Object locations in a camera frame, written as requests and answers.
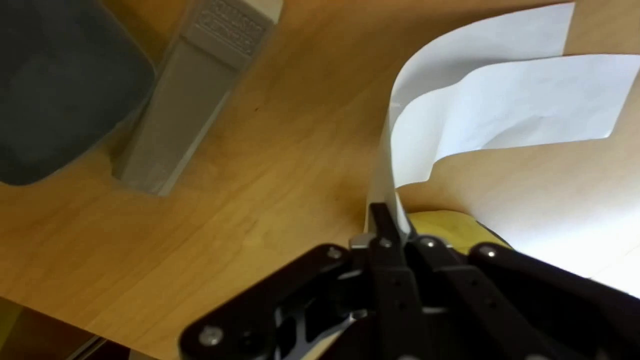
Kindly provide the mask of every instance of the black device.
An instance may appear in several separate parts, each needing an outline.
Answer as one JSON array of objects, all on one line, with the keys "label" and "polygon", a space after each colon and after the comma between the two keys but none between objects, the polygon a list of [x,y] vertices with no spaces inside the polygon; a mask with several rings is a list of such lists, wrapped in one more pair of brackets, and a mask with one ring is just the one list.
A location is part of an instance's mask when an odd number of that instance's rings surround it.
[{"label": "black device", "polygon": [[189,324],[183,360],[638,360],[640,299],[496,243],[400,238],[386,204],[361,248],[321,243]]}]

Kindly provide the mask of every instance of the paper sheet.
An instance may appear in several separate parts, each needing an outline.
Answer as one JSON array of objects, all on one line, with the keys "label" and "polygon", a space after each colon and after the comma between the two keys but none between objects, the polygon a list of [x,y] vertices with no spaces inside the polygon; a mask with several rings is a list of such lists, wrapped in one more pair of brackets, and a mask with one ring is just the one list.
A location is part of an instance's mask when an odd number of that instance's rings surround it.
[{"label": "paper sheet", "polygon": [[[396,188],[428,180],[434,162],[443,156],[598,140],[611,132],[640,58],[555,58],[561,56],[571,12],[571,4],[559,4],[484,19],[434,40],[406,62],[394,84],[379,168],[369,191],[369,199],[390,204],[404,232],[410,226]],[[594,261],[596,256],[571,258],[575,243],[582,246],[579,254],[598,254],[598,235],[628,230],[623,218],[631,213],[579,218],[565,223],[570,230],[558,223],[525,228],[535,242],[523,242],[523,228],[510,221],[513,216],[492,206],[478,206],[472,213],[517,250],[640,295],[640,283],[634,288],[634,281],[619,279],[619,266],[606,266],[626,256],[628,269],[630,243],[614,246],[599,261]]]}]

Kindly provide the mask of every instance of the wooden table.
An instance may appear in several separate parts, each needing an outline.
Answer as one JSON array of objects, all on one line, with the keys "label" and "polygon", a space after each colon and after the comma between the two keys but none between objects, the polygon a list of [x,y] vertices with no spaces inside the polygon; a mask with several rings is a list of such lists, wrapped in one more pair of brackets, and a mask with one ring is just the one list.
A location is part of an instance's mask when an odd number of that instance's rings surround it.
[{"label": "wooden table", "polygon": [[39,183],[0,185],[0,295],[175,357],[189,320],[361,230],[390,86],[410,54],[549,2],[287,2],[172,195],[117,185],[108,145]]}]

